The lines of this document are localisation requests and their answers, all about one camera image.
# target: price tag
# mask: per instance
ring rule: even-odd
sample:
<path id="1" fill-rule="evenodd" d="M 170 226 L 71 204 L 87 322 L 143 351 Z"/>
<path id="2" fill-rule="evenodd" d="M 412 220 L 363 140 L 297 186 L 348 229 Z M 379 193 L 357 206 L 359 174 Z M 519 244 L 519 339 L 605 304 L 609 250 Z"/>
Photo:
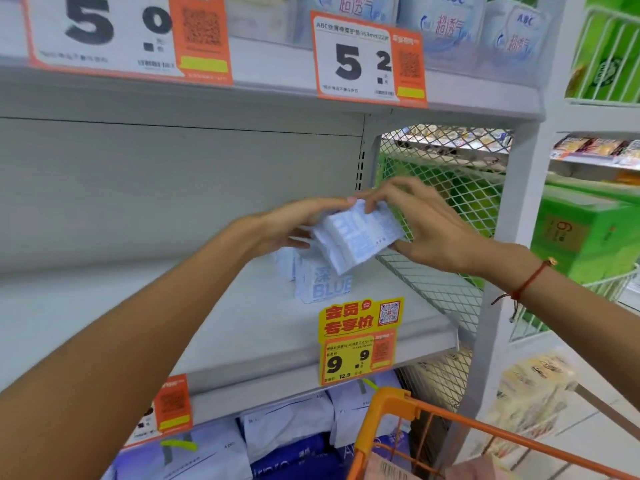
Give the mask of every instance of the price tag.
<path id="1" fill-rule="evenodd" d="M 319 315 L 320 384 L 329 385 L 393 366 L 404 298 L 331 305 Z"/>
<path id="2" fill-rule="evenodd" d="M 318 96 L 427 107 L 420 34 L 311 12 Z"/>
<path id="3" fill-rule="evenodd" d="M 320 382 L 323 386 L 389 369 L 396 358 L 396 329 L 341 337 L 325 342 Z"/>
<path id="4" fill-rule="evenodd" d="M 231 85 L 224 0 L 23 0 L 30 64 Z"/>
<path id="5" fill-rule="evenodd" d="M 187 376 L 166 380 L 124 448 L 188 431 L 193 427 Z"/>

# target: hand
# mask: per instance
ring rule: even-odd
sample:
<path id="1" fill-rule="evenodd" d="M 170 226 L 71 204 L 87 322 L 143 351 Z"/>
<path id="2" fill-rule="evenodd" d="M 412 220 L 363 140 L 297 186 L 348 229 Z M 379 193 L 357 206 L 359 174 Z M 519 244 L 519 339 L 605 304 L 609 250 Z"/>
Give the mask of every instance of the hand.
<path id="1" fill-rule="evenodd" d="M 317 216 L 328 210 L 347 210 L 356 197 L 306 198 L 284 204 L 282 207 L 242 217 L 232 226 L 242 226 L 252 238 L 249 259 L 272 253 L 284 246 L 307 249 L 309 244 L 293 239 L 311 239 L 309 231 L 300 226 L 313 226 Z"/>
<path id="2" fill-rule="evenodd" d="M 464 222 L 439 193 L 416 177 L 394 177 L 379 189 L 358 194 L 366 200 L 365 211 L 385 200 L 404 213 L 413 242 L 392 246 L 411 261 L 450 273 L 484 274 L 494 241 Z"/>

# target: red string bracelet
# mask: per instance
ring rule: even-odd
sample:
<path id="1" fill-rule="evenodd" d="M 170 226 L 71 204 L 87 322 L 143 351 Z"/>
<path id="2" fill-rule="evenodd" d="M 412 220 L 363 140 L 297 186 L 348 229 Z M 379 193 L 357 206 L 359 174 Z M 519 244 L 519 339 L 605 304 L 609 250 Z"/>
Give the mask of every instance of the red string bracelet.
<path id="1" fill-rule="evenodd" d="M 516 291 L 512 291 L 511 293 L 501 294 L 498 298 L 494 299 L 491 302 L 491 304 L 495 305 L 501 299 L 507 298 L 508 296 L 510 296 L 511 299 L 513 300 L 514 309 L 513 309 L 513 315 L 511 316 L 509 321 L 513 322 L 516 318 L 516 314 L 518 313 L 518 305 L 520 304 L 520 297 L 522 296 L 524 291 L 533 283 L 533 281 L 540 275 L 540 273 L 542 273 L 542 271 L 544 271 L 546 267 L 555 266 L 556 264 L 558 264 L 558 261 L 556 261 L 552 257 L 549 257 L 546 260 L 542 261 L 542 264 L 540 265 L 540 267 L 535 271 L 535 273 L 531 275 L 531 277 L 527 281 L 524 282 L 524 284 L 520 288 L 518 288 Z"/>

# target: orange shopping cart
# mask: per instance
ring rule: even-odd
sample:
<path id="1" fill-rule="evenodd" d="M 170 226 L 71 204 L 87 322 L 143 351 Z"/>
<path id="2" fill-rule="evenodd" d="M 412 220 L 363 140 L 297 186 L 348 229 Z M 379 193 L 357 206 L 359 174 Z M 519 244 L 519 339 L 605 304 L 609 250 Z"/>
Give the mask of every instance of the orange shopping cart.
<path id="1" fill-rule="evenodd" d="M 567 465 L 577 465 L 582 468 L 586 468 L 598 474 L 604 475 L 610 479 L 638 480 L 638 478 L 635 476 L 628 475 L 613 468 L 606 467 L 594 461 L 590 461 L 571 453 L 549 447 L 542 443 L 538 443 L 536 441 L 524 438 L 523 436 L 519 436 L 514 433 L 495 428 L 480 421 L 465 418 L 464 416 L 460 416 L 459 414 L 452 413 L 442 408 L 423 403 L 422 401 L 418 401 L 417 399 L 412 398 L 409 391 L 391 387 L 380 388 L 379 391 L 377 391 L 373 396 L 371 405 L 369 406 L 369 411 L 367 412 L 364 423 L 360 428 L 358 439 L 355 443 L 355 458 L 349 472 L 348 480 L 361 480 L 362 478 L 364 478 L 364 473 L 367 468 L 367 462 L 369 461 L 372 449 L 374 448 L 376 430 L 382 416 L 384 416 L 385 414 L 398 416 L 398 428 L 400 428 L 403 419 L 413 422 L 415 420 L 419 420 L 421 417 L 424 418 L 425 413 L 427 414 L 427 417 L 424 423 L 424 427 L 422 428 L 422 431 L 420 431 L 419 434 L 415 436 L 416 441 L 418 441 L 419 443 L 418 448 L 415 450 L 417 452 L 417 454 L 415 455 L 416 458 L 407 456 L 405 453 L 397 450 L 398 435 L 396 435 L 396 444 L 393 447 L 375 443 L 375 448 L 386 449 L 391 453 L 391 460 L 393 460 L 394 456 L 399 456 L 407 461 L 410 461 L 412 465 L 412 473 L 417 476 L 423 477 L 424 475 L 432 474 L 444 478 L 444 472 L 439 471 L 430 465 L 427 465 L 423 461 L 420 461 L 420 459 L 418 458 L 420 452 L 422 452 L 422 447 L 424 446 L 430 425 L 432 424 L 434 418 L 440 417 L 445 420 L 460 423 L 463 426 L 471 429 L 477 429 L 479 431 L 482 431 L 483 433 L 487 433 L 488 435 L 490 435 L 491 439 L 484 447 L 483 454 L 490 450 L 494 441 L 500 440 L 526 447 L 531 451 L 538 451 L 540 453 L 549 455 L 558 460 L 566 462 Z M 516 465 L 514 465 L 511 469 L 513 470 L 514 468 L 516 468 L 518 464 L 519 462 L 517 462 Z"/>

